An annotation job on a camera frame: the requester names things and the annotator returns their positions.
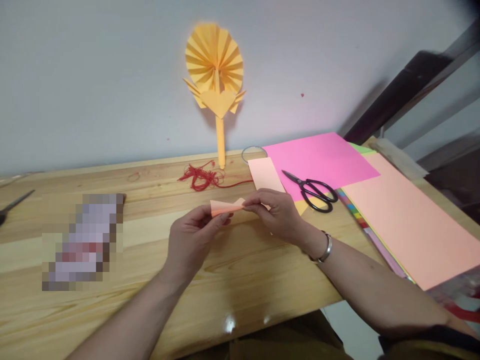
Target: hand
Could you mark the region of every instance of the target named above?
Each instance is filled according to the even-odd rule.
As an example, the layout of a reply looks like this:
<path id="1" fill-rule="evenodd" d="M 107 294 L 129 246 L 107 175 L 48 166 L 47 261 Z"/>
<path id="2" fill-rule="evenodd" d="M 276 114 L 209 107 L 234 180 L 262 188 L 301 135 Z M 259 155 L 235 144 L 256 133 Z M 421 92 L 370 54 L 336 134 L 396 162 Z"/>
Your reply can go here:
<path id="1" fill-rule="evenodd" d="M 298 246 L 312 258 L 317 259 L 325 252 L 327 237 L 300 217 L 290 194 L 261 188 L 243 205 L 244 210 L 257 214 L 274 235 Z"/>
<path id="2" fill-rule="evenodd" d="M 170 227 L 162 274 L 188 285 L 202 267 L 215 234 L 223 225 L 230 224 L 232 216 L 232 213 L 223 213 L 212 218 L 210 205 L 203 205 L 175 220 Z"/>

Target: woman's right hand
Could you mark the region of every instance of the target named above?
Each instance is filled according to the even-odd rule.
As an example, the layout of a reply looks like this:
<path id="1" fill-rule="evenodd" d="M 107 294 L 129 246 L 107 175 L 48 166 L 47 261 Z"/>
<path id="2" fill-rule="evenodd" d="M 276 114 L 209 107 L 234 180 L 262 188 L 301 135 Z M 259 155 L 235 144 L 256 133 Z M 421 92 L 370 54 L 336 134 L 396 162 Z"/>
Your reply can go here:
<path id="1" fill-rule="evenodd" d="M 325 252 L 328 243 L 326 235 L 300 217 L 290 194 L 261 188 L 250 195 L 243 205 L 244 210 L 257 214 L 274 235 L 298 246 L 312 258 L 317 259 Z"/>

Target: sleeve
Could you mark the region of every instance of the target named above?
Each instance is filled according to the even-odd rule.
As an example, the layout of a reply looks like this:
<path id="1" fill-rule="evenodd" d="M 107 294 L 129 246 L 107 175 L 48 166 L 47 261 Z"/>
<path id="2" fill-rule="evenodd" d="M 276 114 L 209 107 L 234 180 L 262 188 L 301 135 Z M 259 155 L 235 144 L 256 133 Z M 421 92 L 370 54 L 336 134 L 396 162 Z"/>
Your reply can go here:
<path id="1" fill-rule="evenodd" d="M 412 340 L 424 340 L 429 342 L 441 343 L 480 355 L 480 341 L 470 335 L 464 334 L 443 325 L 435 325 L 425 331 L 415 334 L 414 336 L 404 337 L 400 339 L 389 339 L 384 336 L 378 337 L 378 341 L 380 342 L 381 348 L 383 349 L 383 352 L 385 354 L 387 354 L 387 352 L 394 345 Z"/>

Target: silver bracelet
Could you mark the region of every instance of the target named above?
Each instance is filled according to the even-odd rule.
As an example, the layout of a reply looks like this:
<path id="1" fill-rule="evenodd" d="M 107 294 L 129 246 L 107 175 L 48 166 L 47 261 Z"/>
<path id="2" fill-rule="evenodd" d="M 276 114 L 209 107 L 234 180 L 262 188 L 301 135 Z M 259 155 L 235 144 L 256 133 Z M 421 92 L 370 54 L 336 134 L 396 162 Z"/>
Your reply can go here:
<path id="1" fill-rule="evenodd" d="M 330 234 L 328 232 L 325 232 L 323 230 L 320 230 L 322 233 L 324 233 L 326 235 L 326 238 L 328 239 L 328 246 L 326 247 L 326 250 L 325 252 L 323 253 L 322 256 L 320 256 L 318 259 L 314 259 L 312 258 L 310 255 L 308 255 L 308 257 L 310 258 L 310 260 L 316 264 L 318 263 L 324 263 L 325 260 L 327 260 L 327 258 L 329 257 L 330 255 L 330 252 L 332 251 L 332 237 L 330 236 Z"/>

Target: wooden table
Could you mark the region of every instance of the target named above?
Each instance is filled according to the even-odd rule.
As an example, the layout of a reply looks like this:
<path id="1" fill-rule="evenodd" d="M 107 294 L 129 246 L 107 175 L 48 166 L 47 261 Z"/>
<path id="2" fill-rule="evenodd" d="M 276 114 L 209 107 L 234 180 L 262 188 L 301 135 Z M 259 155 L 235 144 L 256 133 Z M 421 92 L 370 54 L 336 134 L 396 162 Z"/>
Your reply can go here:
<path id="1" fill-rule="evenodd" d="M 211 159 L 216 154 L 39 173 L 0 188 L 0 206 L 36 189 L 0 227 L 0 358 L 64 358 L 162 267 L 175 219 L 210 199 L 234 202 L 255 190 L 250 182 L 195 192 L 189 181 L 177 181 L 189 163 Z M 240 151 L 228 152 L 226 164 L 226 185 L 250 179 Z M 480 227 L 450 201 L 424 180 L 415 184 L 480 239 Z M 122 259 L 103 289 L 42 291 L 42 195 L 64 193 L 127 194 Z M 341 204 L 329 214 L 308 208 L 303 218 L 383 263 Z M 154 359 L 184 356 L 342 299 L 298 248 L 271 236 L 254 214 L 232 219 L 180 299 Z"/>

